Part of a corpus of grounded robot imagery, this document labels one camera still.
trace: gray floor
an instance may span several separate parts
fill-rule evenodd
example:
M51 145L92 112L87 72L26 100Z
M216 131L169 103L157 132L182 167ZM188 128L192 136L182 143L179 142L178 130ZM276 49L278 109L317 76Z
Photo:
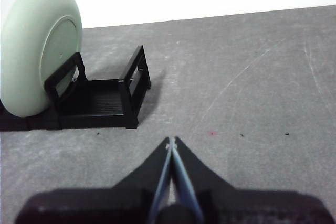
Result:
M1 134L3 224L39 191L113 186L174 135L234 186L336 217L336 6L85 29L87 76L117 78L136 45L153 84L137 130Z

